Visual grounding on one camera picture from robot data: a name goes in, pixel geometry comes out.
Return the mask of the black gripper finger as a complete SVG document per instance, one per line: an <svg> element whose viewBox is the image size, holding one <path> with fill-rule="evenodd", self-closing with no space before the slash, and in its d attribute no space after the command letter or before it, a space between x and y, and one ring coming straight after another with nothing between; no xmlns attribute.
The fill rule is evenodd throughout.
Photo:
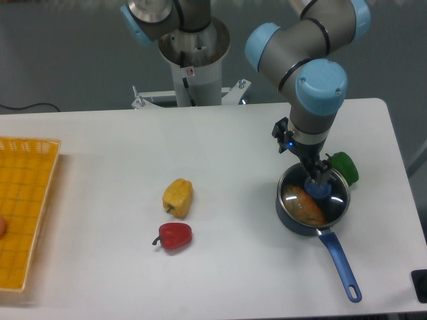
<svg viewBox="0 0 427 320"><path fill-rule="evenodd" d="M332 172L332 165L328 160L319 160L316 164L318 170L317 184L325 184L328 182Z"/></svg>
<svg viewBox="0 0 427 320"><path fill-rule="evenodd" d="M318 180L318 170L316 168L316 164L315 163L305 163L304 169L306 170L309 181L316 183Z"/></svg>

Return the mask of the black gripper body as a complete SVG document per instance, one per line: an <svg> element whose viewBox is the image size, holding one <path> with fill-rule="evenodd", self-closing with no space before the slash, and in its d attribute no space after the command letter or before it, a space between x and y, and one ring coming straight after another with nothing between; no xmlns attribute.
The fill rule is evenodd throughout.
<svg viewBox="0 0 427 320"><path fill-rule="evenodd" d="M320 160L320 151L325 141L313 145L303 144L292 140L288 143L288 149L296 155L307 172L322 171L326 165Z"/></svg>

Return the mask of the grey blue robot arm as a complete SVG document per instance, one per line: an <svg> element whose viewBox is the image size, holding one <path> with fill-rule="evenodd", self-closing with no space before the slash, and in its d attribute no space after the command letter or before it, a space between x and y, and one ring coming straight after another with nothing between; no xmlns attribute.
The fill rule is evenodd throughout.
<svg viewBox="0 0 427 320"><path fill-rule="evenodd" d="M221 62L230 34L211 14L209 1L127 1L120 11L138 43L159 45L179 106L221 102ZM371 13L365 1L299 1L298 13L288 29L257 27L244 52L291 105L289 117L272 131L279 150L296 155L309 180L321 185L332 166L320 151L348 88L346 72L328 55L363 36Z"/></svg>

